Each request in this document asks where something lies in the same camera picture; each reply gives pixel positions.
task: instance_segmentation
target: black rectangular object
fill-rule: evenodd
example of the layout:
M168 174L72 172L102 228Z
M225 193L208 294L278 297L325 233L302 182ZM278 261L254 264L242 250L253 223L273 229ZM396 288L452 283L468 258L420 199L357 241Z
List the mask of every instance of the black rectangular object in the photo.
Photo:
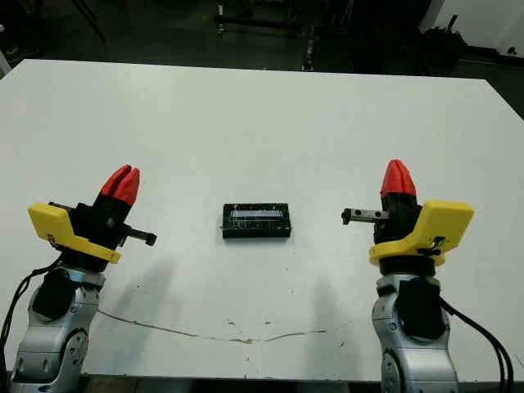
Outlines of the black rectangular object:
M222 238L289 237L287 203L227 203L222 216Z

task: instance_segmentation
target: black cable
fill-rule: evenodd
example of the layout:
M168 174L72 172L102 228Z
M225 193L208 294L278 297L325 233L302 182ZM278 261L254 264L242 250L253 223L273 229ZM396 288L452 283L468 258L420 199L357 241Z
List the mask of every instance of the black cable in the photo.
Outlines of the black cable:
M16 288L15 295L13 296L11 305L9 306L9 310L7 311L6 317L3 321L2 335L0 336L0 393L7 393L9 388L7 378L6 354L4 350L6 348L7 338L9 337L9 331L11 330L11 322L13 320L13 314L15 312L16 303L22 297L22 295L24 295L25 291L27 291L27 288L29 288L29 282L31 281L31 278L33 278L34 276L38 276L39 274L44 274L49 272L50 270L53 270L59 262L60 257L56 258L56 260L46 268L33 270L30 275L25 277L20 282L18 288Z
M447 303L442 298L440 299L440 305L446 312L448 312L448 314L456 315L457 317L462 319L465 323L467 323L469 326L477 330L482 336L486 338L487 341L490 342L490 344L493 346L495 350L495 353L497 354L497 360L499 361L499 368L500 368L499 391L500 392L505 391L505 392L510 393L513 389L513 364L504 346L500 343L499 340L495 338L495 336L493 336L490 332L484 329L481 325L479 325L478 323L473 321L471 318L467 317L466 315L454 309L451 305L449 305L449 303ZM501 355L502 357L504 357L504 361L506 363L506 369L508 370L508 380L505 382L505 384L504 384L504 366L503 366Z

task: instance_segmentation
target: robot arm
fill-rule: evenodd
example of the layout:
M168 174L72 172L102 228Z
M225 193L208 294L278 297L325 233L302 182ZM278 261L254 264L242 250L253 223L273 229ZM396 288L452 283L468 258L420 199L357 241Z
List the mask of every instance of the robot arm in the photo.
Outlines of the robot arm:
M29 208L37 234L61 252L29 303L29 327L11 375L13 393L71 393L88 350L102 274L127 236L152 246L156 236L124 223L136 200L138 169L126 165L106 182L92 206L54 203Z
M342 219L343 224L374 223L375 246L369 255L382 274L372 312L382 347L382 391L457 393L446 313L456 310L440 298L440 284L434 276L435 267L445 262L445 253L460 243L473 209L464 203L444 201L427 201L419 206L413 180L399 160L388 165L381 199L382 210L345 209ZM497 341L497 345L490 342L500 358L504 348ZM506 391L510 391L513 367L509 357L506 362ZM501 382L504 384L503 369Z

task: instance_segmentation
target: white table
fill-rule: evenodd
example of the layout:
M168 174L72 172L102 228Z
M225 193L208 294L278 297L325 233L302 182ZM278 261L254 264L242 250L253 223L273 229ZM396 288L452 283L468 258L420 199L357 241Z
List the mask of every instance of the white table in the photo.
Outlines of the white table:
M343 227L340 213L380 208L401 158L420 202L477 209L437 277L524 380L524 123L486 81L24 61L0 81L0 108L2 315L19 280L56 257L27 207L90 204L114 169L142 171L128 222L158 242L126 242L100 309L165 330L96 315L86 373L379 380L373 227ZM291 237L225 242L223 203L257 201L289 203ZM489 344L452 329L460 380L497 380Z

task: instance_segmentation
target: crack on table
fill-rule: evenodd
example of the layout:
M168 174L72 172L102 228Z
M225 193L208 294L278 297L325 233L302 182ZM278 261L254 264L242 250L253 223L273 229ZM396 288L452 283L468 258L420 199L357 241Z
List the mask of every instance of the crack on table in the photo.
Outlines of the crack on table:
M129 324L136 325L136 326L141 326L143 328L150 328L150 329L160 330L162 332L179 334L180 336L186 336L186 337L191 337L191 338L200 338L202 340L229 341L229 342L236 342L236 343L247 344L247 345L255 344L257 342L271 342L271 341L276 341L276 340L282 340L283 338L288 338L288 337L305 336L305 335L308 335L308 334L319 334L319 333L327 333L328 332L325 329L319 329L319 330L310 330L310 331L306 331L306 332L291 332L291 333L281 334L279 336L275 336L275 337L271 337L271 338L260 338L260 339L256 339L256 338L242 339L242 338L237 338L237 337L235 337L235 338L208 337L208 336L201 336L200 334L184 332L182 330L171 329L171 328L168 328L168 327L156 326L156 325L152 325L150 323L143 323L143 322L139 322L139 321L133 321L131 319L126 319L126 318L122 318L122 317L119 317L119 316L116 316L116 315L113 315L113 314L109 314L106 311L102 311L101 309L97 309L97 312L102 314L102 315L107 316L108 318L114 319L116 321L123 322L123 323L129 323Z

